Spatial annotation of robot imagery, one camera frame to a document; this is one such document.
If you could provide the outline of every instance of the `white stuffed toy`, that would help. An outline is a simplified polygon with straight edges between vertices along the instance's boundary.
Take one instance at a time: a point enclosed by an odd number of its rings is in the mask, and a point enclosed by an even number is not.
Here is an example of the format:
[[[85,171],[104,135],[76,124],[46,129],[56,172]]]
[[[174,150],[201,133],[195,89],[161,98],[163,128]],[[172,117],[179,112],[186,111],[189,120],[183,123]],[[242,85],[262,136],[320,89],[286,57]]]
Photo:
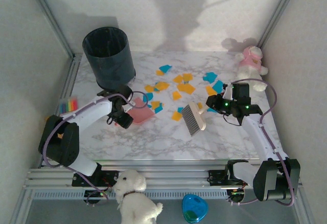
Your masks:
[[[113,189],[122,215],[122,224],[153,224],[162,211],[162,203],[155,205],[144,195],[145,177],[128,169],[120,174]]]
[[[240,61],[238,79],[262,79],[261,75],[268,73],[268,68],[261,66],[262,52],[256,46],[245,48],[242,54],[236,54],[236,59]],[[250,87],[256,91],[264,91],[266,84],[259,81],[249,81]]]

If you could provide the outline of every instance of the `paper scrap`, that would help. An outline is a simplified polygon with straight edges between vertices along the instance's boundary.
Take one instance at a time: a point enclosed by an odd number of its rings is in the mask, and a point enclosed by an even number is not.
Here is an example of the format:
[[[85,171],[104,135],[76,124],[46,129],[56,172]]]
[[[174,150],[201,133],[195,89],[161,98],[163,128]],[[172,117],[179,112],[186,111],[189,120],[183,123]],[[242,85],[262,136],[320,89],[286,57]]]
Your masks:
[[[183,118],[183,115],[177,111],[173,113],[172,120],[174,121],[180,121],[180,119]]]
[[[166,90],[169,87],[169,84],[167,82],[158,82],[154,88],[157,90]]]
[[[153,94],[152,93],[147,93],[146,95],[148,97],[148,101],[151,101],[153,99]],[[145,95],[143,95],[143,102],[144,103],[147,102],[147,98],[145,97]]]
[[[151,102],[152,109],[155,110],[160,106],[160,101],[153,101]]]
[[[145,89],[146,92],[148,92],[148,93],[151,93],[151,92],[154,91],[154,87],[151,86],[151,85],[146,85],[146,86],[144,87],[144,89]]]
[[[178,100],[180,98],[182,98],[182,96],[179,94],[179,92],[178,91],[174,91],[173,92],[173,100],[175,101],[175,100]]]
[[[211,86],[206,86],[205,89],[209,96],[217,95],[217,92]]]
[[[216,75],[214,72],[207,72],[205,76],[203,76],[203,80],[208,81],[210,84],[212,84],[216,80],[217,76],[218,75]]]
[[[195,88],[191,84],[184,84],[184,92],[186,92],[189,95],[192,95],[194,91]]]
[[[222,81],[220,81],[220,80],[218,80],[215,84],[214,84],[214,86],[213,86],[213,89],[218,93],[218,94],[220,94],[221,92],[222,92],[222,90],[223,90],[223,82]]]
[[[188,83],[189,81],[191,81],[193,79],[193,76],[191,73],[183,73],[183,80],[184,80],[184,84]]]
[[[157,70],[155,73],[156,73],[158,76],[163,76],[163,75],[165,75],[165,73],[162,72],[161,70]]]
[[[163,109],[162,106],[159,106],[159,107],[157,107],[156,109],[154,109],[154,112],[155,112],[155,113],[158,113],[158,112],[160,112],[162,109]]]
[[[215,110],[212,109],[212,108],[208,108],[207,111],[208,111],[208,112],[214,112],[214,113],[217,113],[217,111],[215,111]]]
[[[161,66],[159,69],[161,72],[167,73],[169,69],[171,69],[172,66],[170,65],[165,65],[165,66]]]
[[[177,83],[177,84],[182,83],[182,81],[183,81],[183,77],[182,77],[182,75],[178,75],[178,76],[176,76],[176,78],[174,78],[173,81],[174,81],[175,83]]]

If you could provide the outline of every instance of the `pink stuffed animal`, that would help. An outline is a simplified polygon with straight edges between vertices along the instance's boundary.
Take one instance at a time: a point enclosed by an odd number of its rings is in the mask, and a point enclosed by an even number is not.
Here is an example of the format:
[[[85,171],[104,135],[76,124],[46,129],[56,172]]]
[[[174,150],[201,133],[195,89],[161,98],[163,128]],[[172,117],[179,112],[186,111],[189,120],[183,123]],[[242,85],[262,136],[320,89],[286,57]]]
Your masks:
[[[240,61],[238,79],[262,79],[261,75],[268,73],[268,68],[261,66],[262,52],[256,46],[245,48],[243,53],[237,54],[236,59]],[[259,81],[249,81],[250,87],[256,91],[264,91],[266,84]]]

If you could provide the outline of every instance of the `cleaning brush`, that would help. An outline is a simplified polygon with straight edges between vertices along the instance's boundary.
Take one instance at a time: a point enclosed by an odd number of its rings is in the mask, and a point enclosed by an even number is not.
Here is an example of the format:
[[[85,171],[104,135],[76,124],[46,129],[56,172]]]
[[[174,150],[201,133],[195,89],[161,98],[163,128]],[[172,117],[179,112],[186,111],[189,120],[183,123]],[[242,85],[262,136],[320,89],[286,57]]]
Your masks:
[[[209,107],[205,105],[201,110],[199,110],[198,106],[194,102],[190,102],[183,108],[181,114],[183,115],[183,119],[191,136],[194,136],[197,132],[205,129],[206,124],[201,114],[208,108]]]

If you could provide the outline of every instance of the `orange paper piece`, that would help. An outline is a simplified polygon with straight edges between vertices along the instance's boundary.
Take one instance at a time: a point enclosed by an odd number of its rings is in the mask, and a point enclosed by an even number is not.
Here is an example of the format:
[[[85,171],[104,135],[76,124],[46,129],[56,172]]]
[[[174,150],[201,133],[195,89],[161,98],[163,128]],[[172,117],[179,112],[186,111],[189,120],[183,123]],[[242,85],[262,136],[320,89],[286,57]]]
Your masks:
[[[182,96],[179,94],[179,92],[178,91],[174,91],[173,92],[173,100],[175,101],[175,100],[178,100],[180,98],[182,98]]]
[[[147,91],[147,93],[151,93],[154,91],[154,87],[152,87],[151,85],[146,85],[144,89]]]
[[[181,84],[181,85],[182,85],[182,91],[189,95],[192,95],[192,93],[195,91],[195,88],[190,84]]]
[[[169,87],[169,84],[166,82],[158,82],[154,88],[158,89],[158,90],[166,90]]]
[[[163,75],[165,75],[165,73],[162,72],[161,70],[157,70],[155,73],[156,73],[158,76],[163,76]]]
[[[188,82],[191,81],[193,79],[193,76],[191,73],[183,73],[183,80],[184,82]]]
[[[176,78],[174,78],[173,81],[174,81],[175,83],[177,83],[177,84],[182,83],[182,81],[183,81],[183,77],[182,77],[182,75],[178,75],[178,76],[176,76]]]
[[[151,108],[154,110],[160,106],[160,101],[151,102]]]
[[[206,92],[208,93],[208,95],[217,95],[217,92],[211,87],[211,86],[207,86],[206,88]]]
[[[183,115],[177,111],[174,112],[172,116],[172,120],[174,121],[180,121],[180,119],[183,117]]]

